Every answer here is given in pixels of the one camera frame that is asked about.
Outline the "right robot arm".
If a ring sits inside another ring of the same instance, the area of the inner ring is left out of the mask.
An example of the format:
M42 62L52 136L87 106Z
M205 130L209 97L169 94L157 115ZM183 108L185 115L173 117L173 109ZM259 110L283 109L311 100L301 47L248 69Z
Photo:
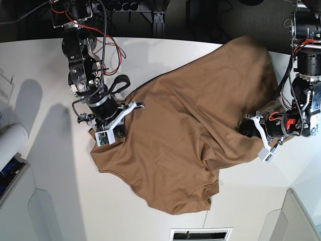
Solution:
M100 137L107 138L106 131L111 130L112 136L123 138L124 111L129 110L129 104L116 100L115 96L130 86L129 77L119 75L107 87L104 78L117 71L108 71L105 57L94 53L97 38L92 35L93 31L103 36L103 51L108 45L107 17L104 17L103 30L99 30L86 24L93 16L91 1L50 1L50 7L54 28L64 29L62 51L68 59L68 86L78 98L72 107L85 103L91 110L90 114L80 114L75 110L77 122L92 124Z

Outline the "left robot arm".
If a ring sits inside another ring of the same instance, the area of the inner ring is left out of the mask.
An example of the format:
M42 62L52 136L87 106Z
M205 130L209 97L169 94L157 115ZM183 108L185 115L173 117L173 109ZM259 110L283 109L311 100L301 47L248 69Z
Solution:
M246 115L239 133L265 148L294 136L310 137L320 120L320 1L297 1L290 18L291 56L272 101Z

